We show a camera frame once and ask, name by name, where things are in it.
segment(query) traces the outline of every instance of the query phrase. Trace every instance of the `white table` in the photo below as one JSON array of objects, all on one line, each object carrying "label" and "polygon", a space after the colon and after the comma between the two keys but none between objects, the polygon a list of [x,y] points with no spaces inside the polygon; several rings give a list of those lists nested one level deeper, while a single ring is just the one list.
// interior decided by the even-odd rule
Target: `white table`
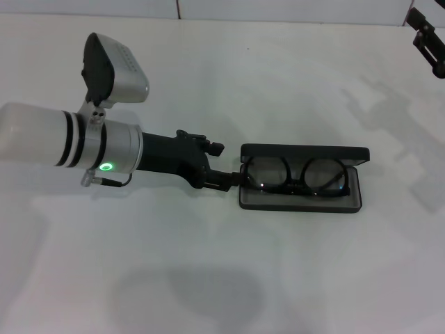
[{"label": "white table", "polygon": [[83,189],[2,163],[0,333],[445,331],[445,82],[412,29],[0,15],[0,104],[77,111],[92,31],[151,85],[111,118],[206,134],[227,172],[243,143],[368,147],[364,206],[250,212],[171,175]]}]

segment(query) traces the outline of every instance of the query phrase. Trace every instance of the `white surface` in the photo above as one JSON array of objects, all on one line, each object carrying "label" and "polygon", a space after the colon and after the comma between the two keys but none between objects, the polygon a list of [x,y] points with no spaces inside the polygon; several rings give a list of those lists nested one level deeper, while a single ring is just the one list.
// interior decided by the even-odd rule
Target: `white surface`
[{"label": "white surface", "polygon": [[175,0],[1,0],[0,12],[178,18]]},{"label": "white surface", "polygon": [[401,25],[411,0],[181,0],[184,19]]},{"label": "white surface", "polygon": [[426,20],[433,26],[445,26],[445,9],[443,9],[434,0],[416,0],[414,2],[416,7],[422,14],[426,16]]},{"label": "white surface", "polygon": [[1,15],[0,102],[76,111],[91,31],[151,83],[112,118],[206,134],[225,171],[243,143],[369,147],[364,206],[249,212],[169,175],[82,189],[0,164],[1,334],[445,331],[445,83],[412,29]]},{"label": "white surface", "polygon": [[62,111],[21,103],[0,108],[0,159],[53,166],[62,157],[67,121]]}]

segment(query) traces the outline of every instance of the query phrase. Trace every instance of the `silver cylinder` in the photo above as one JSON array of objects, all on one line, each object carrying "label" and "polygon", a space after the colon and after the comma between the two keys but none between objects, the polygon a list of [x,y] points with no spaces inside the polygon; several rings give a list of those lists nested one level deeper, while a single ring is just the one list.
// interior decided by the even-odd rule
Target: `silver cylinder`
[{"label": "silver cylinder", "polygon": [[132,173],[139,164],[143,151],[142,130],[139,125],[129,125],[105,120],[106,148],[99,165],[110,172]]}]

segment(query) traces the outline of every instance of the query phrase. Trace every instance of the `open glasses case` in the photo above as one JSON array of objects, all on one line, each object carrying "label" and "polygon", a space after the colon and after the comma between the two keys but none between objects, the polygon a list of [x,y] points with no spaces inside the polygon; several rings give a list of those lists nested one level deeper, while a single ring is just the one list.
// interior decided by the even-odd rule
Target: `open glasses case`
[{"label": "open glasses case", "polygon": [[[263,211],[358,212],[362,195],[355,167],[367,161],[368,148],[244,144],[239,205]],[[331,180],[312,186],[329,173]]]}]

